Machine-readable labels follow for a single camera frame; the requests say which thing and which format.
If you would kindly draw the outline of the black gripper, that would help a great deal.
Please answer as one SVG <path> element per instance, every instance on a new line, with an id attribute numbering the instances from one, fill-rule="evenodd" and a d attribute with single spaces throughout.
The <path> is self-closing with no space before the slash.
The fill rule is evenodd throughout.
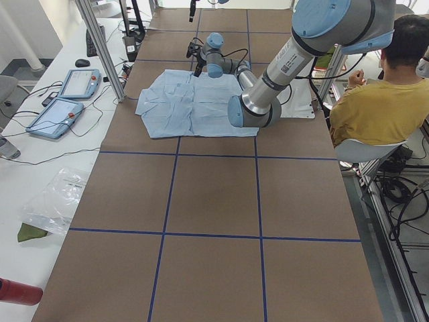
<path id="1" fill-rule="evenodd" d="M 194 76 L 199 77 L 202 72 L 202 69 L 206 66 L 206 59 L 200 54 L 196 56 L 196 59 L 197 59 L 197 67 L 195 68 Z"/>

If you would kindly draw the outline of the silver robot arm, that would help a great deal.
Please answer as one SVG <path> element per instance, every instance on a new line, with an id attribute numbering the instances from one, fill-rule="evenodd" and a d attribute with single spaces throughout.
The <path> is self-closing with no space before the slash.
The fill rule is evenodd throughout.
<path id="1" fill-rule="evenodd" d="M 313 58 L 324 56 L 335 44 L 344 54 L 387 47 L 393 37 L 394 16 L 395 1 L 299 1 L 290 39 L 259 78 L 246 61 L 222 54 L 224 39 L 219 33 L 211 33 L 203 44 L 191 41 L 186 55 L 197 59 L 195 76 L 206 69 L 211 78 L 237 77 L 243 92 L 229 99 L 232 126 L 267 127 L 280 118 L 278 95 Z"/>
<path id="2" fill-rule="evenodd" d="M 189 20 L 188 20 L 190 23 L 192 23 L 194 21 L 194 16 L 195 16 L 195 13 L 196 13 L 196 3 L 198 1 L 199 0 L 191 0 L 190 1 L 190 11 L 189 11 Z M 208 2 L 211 5 L 216 5 L 216 4 L 222 4 L 223 5 L 225 3 L 228 3 L 229 0 L 214 0 L 214 1 L 208 0 Z"/>

